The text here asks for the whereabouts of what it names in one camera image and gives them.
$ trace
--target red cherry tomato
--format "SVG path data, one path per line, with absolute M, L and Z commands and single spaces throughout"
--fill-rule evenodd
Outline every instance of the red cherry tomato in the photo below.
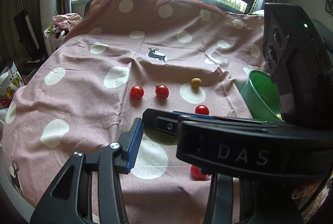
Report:
M 140 100 L 144 96 L 144 89 L 140 86 L 133 86 L 129 95 L 136 100 Z
M 166 99 L 169 96 L 169 90 L 165 85 L 156 86 L 155 93 L 158 98 Z
M 207 175 L 200 173 L 200 170 L 194 165 L 191 166 L 191 174 L 195 180 L 206 180 L 207 178 Z
M 209 109 L 205 105 L 199 105 L 195 108 L 196 114 L 209 115 Z

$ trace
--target black deer silhouette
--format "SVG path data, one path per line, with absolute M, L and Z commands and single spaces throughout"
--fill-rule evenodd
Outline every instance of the black deer silhouette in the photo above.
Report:
M 14 177 L 12 176 L 11 173 L 9 173 L 10 175 L 10 179 L 12 179 L 12 183 L 13 183 L 13 186 L 14 188 L 16 187 L 19 191 L 19 193 L 21 194 L 21 196 L 23 197 L 23 192 L 21 190 L 21 186 L 20 186 L 20 182 L 19 182 L 19 176 L 17 175 L 17 172 L 20 170 L 20 166 L 17 164 L 16 161 L 12 161 L 12 167 L 14 169 Z
M 150 50 L 149 53 L 148 53 L 148 57 L 150 57 L 150 58 L 154 58 L 154 59 L 159 59 L 160 61 L 165 62 L 165 55 L 162 56 L 162 55 L 157 55 L 157 54 L 155 54 L 155 51 L 158 51 L 159 48 L 152 48 L 152 47 L 149 47 L 148 49 Z

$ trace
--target small round yellow fruit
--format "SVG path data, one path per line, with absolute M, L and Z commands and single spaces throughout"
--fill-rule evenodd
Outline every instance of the small round yellow fruit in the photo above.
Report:
M 198 89 L 202 84 L 202 81 L 200 78 L 194 78 L 191 80 L 191 85 L 194 89 Z

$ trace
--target green bucket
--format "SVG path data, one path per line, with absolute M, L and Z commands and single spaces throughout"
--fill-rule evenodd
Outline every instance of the green bucket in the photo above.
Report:
M 280 103 L 275 84 L 269 75 L 252 70 L 240 91 L 254 119 L 280 121 Z

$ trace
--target screw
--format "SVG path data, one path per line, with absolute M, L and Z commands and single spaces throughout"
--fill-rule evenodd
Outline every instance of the screw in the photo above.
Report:
M 74 152 L 74 156 L 75 157 L 81 157 L 82 155 L 83 155 L 82 151 L 76 151 L 76 152 Z
M 169 131 L 172 130 L 172 127 L 173 127 L 172 123 L 168 123 L 168 124 L 166 125 L 166 128 L 167 128 L 167 130 L 169 130 Z
M 117 142 L 113 142 L 110 144 L 111 149 L 118 149 L 120 147 L 120 144 Z

